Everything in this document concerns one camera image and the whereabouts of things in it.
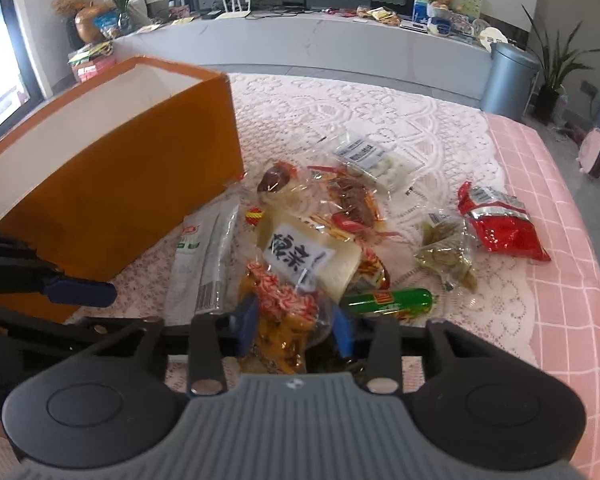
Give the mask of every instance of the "pink checkered cloth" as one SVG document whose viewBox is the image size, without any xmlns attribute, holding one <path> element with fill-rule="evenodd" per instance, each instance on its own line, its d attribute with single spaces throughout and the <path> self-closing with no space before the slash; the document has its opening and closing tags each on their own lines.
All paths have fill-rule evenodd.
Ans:
<svg viewBox="0 0 600 480">
<path fill-rule="evenodd" d="M 536 131 L 499 116 L 487 120 L 507 190 L 526 205 L 553 259 L 528 266 L 537 305 L 531 348 L 542 370 L 582 399 L 587 429 L 572 463 L 600 480 L 600 266 L 573 197 Z"/>
</svg>

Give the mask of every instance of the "cardboard box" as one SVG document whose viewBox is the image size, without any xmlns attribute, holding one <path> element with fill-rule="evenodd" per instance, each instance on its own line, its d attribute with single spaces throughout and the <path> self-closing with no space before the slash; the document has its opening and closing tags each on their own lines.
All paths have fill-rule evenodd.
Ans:
<svg viewBox="0 0 600 480">
<path fill-rule="evenodd" d="M 111 280 L 243 171 L 225 74 L 127 59 L 0 140 L 0 233 Z M 39 295 L 0 304 L 55 320 L 74 310 Z"/>
</svg>

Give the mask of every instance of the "wall socket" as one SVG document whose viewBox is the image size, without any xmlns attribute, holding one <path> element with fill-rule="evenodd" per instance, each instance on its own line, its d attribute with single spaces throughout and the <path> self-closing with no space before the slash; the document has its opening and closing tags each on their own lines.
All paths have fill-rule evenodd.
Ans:
<svg viewBox="0 0 600 480">
<path fill-rule="evenodd" d="M 583 92 L 583 94 L 588 95 L 592 99 L 595 99 L 598 95 L 598 88 L 593 86 L 589 81 L 582 81 L 582 83 L 580 84 L 580 91 Z"/>
</svg>

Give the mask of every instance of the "gray floor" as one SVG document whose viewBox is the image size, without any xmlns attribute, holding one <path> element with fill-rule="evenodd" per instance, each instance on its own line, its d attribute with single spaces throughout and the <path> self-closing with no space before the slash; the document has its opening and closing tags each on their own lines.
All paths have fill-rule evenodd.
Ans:
<svg viewBox="0 0 600 480">
<path fill-rule="evenodd" d="M 217 68 L 224 72 L 287 74 L 321 77 L 325 79 L 339 79 L 342 81 L 394 88 L 396 90 L 428 95 L 475 108 L 478 107 L 477 100 L 453 94 L 451 92 L 445 92 L 414 83 L 407 83 L 397 79 L 369 76 L 353 72 L 279 65 L 220 65 L 213 68 Z M 560 169 L 562 177 L 580 209 L 580 213 L 589 231 L 589 236 L 600 263 L 600 179 L 595 180 L 580 173 L 579 165 L 575 160 L 578 154 L 578 147 L 570 139 L 560 136 L 531 120 L 527 120 L 526 122 L 538 131 L 549 152 L 552 154 L 556 165 Z"/>
</svg>

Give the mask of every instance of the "white label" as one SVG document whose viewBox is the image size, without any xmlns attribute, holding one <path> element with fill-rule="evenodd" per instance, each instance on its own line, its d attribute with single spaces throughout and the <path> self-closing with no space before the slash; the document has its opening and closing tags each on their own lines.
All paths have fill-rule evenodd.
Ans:
<svg viewBox="0 0 600 480">
<path fill-rule="evenodd" d="M 298 232 L 288 224 L 280 224 L 264 251 L 265 261 L 303 292 L 315 290 L 315 275 L 335 254 Z"/>
<path fill-rule="evenodd" d="M 502 202 L 516 209 L 525 210 L 525 205 L 516 197 L 501 193 L 493 187 L 475 186 L 469 190 L 469 198 L 475 205 L 488 205 L 494 202 Z"/>
<path fill-rule="evenodd" d="M 365 139 L 356 140 L 335 152 L 337 157 L 344 159 L 344 163 L 353 164 L 362 171 L 374 167 L 385 154 L 384 149 Z"/>
</svg>

